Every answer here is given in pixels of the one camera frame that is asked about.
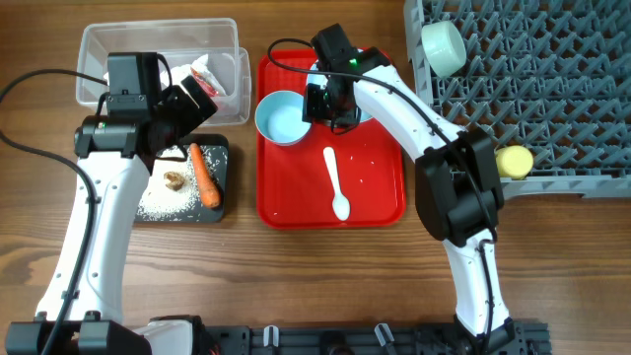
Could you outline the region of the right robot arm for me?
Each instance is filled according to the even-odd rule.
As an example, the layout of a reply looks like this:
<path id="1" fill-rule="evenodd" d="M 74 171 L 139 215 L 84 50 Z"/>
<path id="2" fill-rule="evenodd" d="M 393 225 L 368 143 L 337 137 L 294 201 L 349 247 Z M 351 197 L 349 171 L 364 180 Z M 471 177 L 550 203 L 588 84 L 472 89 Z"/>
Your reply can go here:
<path id="1" fill-rule="evenodd" d="M 309 46 L 326 84 L 307 86 L 305 118 L 347 128 L 366 112 L 414 161 L 416 211 L 448 254 L 457 323 L 476 353 L 496 351 L 510 316 L 493 255 L 504 197 L 489 135 L 441 117 L 402 82 L 385 54 L 353 46 L 338 24 L 319 31 Z"/>

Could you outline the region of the white napkin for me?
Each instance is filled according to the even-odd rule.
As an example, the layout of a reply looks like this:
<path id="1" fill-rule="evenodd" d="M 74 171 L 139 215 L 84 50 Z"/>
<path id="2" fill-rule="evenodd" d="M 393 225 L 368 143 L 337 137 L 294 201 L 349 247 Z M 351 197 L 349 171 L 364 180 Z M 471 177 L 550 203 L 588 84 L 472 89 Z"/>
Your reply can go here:
<path id="1" fill-rule="evenodd" d="M 170 70 L 170 73 L 168 73 L 167 70 L 164 70 L 160 74 L 161 83 L 164 86 L 167 86 L 170 83 L 169 78 L 172 78 L 174 84 L 175 83 L 180 84 L 187 77 L 193 78 L 190 71 L 190 68 L 193 68 L 196 71 L 200 72 L 203 76 L 205 76 L 210 81 L 213 87 L 219 92 L 219 95 L 217 97 L 225 97 L 227 95 L 227 92 L 224 89 L 224 87 L 220 84 L 217 77 L 209 70 L 208 63 L 209 63 L 209 55 L 204 54 L 198 57 L 197 59 L 195 59 L 191 64 L 183 64 L 183 65 L 172 68 Z"/>

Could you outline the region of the light blue bowl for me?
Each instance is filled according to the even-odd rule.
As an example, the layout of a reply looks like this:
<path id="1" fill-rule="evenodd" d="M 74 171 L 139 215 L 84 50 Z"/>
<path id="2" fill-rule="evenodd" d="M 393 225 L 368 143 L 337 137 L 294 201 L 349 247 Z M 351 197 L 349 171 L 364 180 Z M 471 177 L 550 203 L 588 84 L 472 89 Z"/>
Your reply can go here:
<path id="1" fill-rule="evenodd" d="M 276 91 L 265 96 L 255 110 L 258 133 L 275 145 L 298 143 L 312 127 L 303 121 L 304 103 L 304 97 L 293 91 Z"/>

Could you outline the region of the brown food scrap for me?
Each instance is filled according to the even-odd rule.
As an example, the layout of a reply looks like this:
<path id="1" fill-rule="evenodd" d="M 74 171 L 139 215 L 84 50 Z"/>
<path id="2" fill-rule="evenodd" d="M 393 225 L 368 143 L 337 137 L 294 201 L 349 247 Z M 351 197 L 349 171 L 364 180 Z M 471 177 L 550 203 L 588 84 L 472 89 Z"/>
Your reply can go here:
<path id="1" fill-rule="evenodd" d="M 172 191 L 179 191 L 186 184 L 186 178 L 178 172 L 166 172 L 163 178 L 166 188 Z"/>

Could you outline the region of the green bowl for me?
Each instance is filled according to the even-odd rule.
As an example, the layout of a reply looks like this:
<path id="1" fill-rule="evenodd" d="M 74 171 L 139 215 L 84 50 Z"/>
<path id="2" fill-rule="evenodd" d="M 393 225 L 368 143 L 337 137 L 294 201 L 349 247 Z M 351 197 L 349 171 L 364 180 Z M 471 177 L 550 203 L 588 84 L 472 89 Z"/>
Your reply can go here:
<path id="1" fill-rule="evenodd" d="M 467 58 L 464 40 L 452 22 L 424 26 L 421 42 L 429 65 L 438 77 L 452 76 L 464 66 Z"/>

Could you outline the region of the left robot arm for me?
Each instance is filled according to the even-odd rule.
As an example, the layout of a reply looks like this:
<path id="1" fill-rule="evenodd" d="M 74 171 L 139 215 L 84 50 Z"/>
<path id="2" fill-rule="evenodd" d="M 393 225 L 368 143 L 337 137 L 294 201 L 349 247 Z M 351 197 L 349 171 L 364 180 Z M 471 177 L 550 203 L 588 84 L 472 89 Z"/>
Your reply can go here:
<path id="1" fill-rule="evenodd" d="M 163 85 L 168 67 L 157 52 L 113 52 L 108 87 L 95 114 L 76 129 L 72 162 L 1 139 L 73 170 L 77 188 L 58 263 L 31 321 L 14 321 L 9 354 L 209 354 L 216 345 L 198 316 L 122 323 L 122 276 L 132 226 L 162 151 L 216 111 L 192 80 Z"/>

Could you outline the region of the light blue plate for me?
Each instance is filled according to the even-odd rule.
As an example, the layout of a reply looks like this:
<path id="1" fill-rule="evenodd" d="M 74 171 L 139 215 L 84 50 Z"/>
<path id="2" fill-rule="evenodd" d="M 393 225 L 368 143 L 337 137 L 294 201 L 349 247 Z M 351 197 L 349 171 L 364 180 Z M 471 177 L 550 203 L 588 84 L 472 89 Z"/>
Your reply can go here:
<path id="1" fill-rule="evenodd" d="M 311 69 L 311 72 L 333 72 L 333 75 L 311 73 L 308 75 L 307 84 L 317 83 L 325 85 L 331 79 L 346 79 L 352 81 L 354 84 L 356 80 L 344 77 L 344 74 L 360 76 L 378 66 L 388 66 L 390 64 L 389 58 L 375 47 L 371 47 L 368 50 L 362 50 L 352 45 L 342 46 L 336 49 L 324 49 L 322 47 L 317 49 L 315 53 L 317 55 L 317 61 Z M 361 122 L 366 120 L 368 117 L 369 115 L 367 113 L 362 112 Z M 340 134 L 342 131 L 351 129 L 331 130 Z"/>

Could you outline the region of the yellow cup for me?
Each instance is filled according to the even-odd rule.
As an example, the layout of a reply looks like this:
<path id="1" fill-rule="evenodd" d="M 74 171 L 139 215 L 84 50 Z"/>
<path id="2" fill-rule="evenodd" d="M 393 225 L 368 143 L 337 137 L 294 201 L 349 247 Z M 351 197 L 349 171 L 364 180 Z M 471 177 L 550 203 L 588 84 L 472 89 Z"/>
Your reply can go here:
<path id="1" fill-rule="evenodd" d="M 509 146 L 496 151 L 498 172 L 501 178 L 523 179 L 531 171 L 534 158 L 523 146 Z"/>

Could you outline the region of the orange carrot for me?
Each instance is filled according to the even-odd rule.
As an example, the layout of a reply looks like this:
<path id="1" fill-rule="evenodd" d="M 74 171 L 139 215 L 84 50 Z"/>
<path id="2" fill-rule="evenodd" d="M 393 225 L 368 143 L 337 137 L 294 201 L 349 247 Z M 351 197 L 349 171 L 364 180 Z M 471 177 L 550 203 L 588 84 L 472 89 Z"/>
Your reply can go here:
<path id="1" fill-rule="evenodd" d="M 196 143 L 191 143 L 189 151 L 201 204 L 209 209 L 218 208 L 222 203 L 221 193 L 206 168 L 200 146 Z"/>

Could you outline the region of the red foil wrapper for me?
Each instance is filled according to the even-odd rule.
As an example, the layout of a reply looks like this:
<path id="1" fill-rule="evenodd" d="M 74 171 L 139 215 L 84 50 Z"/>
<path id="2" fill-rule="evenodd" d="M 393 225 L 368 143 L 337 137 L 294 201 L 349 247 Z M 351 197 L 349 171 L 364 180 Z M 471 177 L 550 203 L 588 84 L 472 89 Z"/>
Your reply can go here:
<path id="1" fill-rule="evenodd" d="M 210 81 L 200 72 L 190 68 L 191 74 L 197 84 L 202 88 L 203 92 L 210 98 L 217 97 L 219 92 L 213 87 Z"/>

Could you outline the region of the white plastic spoon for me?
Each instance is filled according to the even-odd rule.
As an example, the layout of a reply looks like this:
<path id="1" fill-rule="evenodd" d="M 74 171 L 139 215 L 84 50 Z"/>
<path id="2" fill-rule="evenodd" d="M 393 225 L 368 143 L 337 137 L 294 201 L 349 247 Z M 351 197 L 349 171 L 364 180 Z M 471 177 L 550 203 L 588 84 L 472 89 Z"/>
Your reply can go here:
<path id="1" fill-rule="evenodd" d="M 350 216 L 351 206 L 349 200 L 341 191 L 334 149 L 332 147 L 325 147 L 323 149 L 323 157 L 334 193 L 331 202 L 334 215 L 338 220 L 346 221 Z"/>

